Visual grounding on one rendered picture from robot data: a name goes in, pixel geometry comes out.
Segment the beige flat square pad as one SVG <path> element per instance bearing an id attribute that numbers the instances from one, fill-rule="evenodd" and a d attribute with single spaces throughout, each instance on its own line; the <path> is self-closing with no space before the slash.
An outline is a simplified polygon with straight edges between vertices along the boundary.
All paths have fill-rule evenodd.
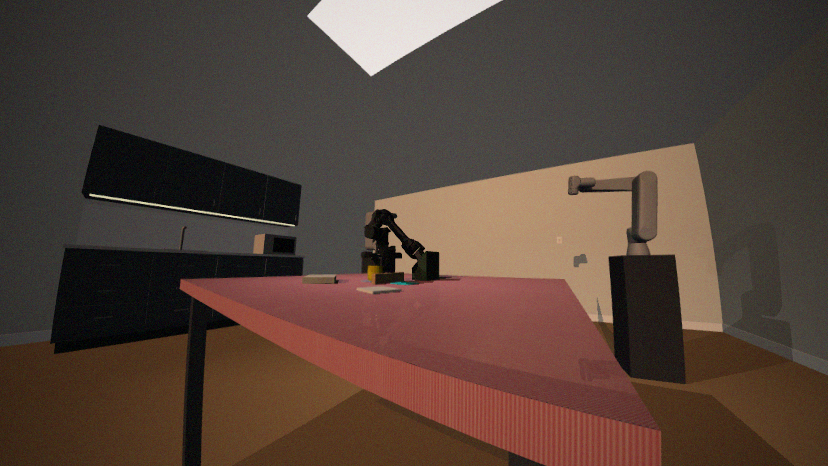
<path id="1" fill-rule="evenodd" d="M 384 286 L 382 286 L 382 287 L 368 287 L 368 288 L 367 287 L 357 287 L 357 290 L 367 292 L 367 293 L 371 293 L 371 294 L 376 294 L 376 293 L 386 294 L 386 293 L 401 292 L 401 289 L 384 287 Z"/>

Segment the beige rectangular box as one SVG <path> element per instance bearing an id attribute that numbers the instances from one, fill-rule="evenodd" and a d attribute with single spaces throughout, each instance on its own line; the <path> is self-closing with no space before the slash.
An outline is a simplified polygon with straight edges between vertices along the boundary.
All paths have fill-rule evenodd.
<path id="1" fill-rule="evenodd" d="M 302 284 L 331 284 L 336 281 L 336 274 L 309 274 L 303 277 Z"/>

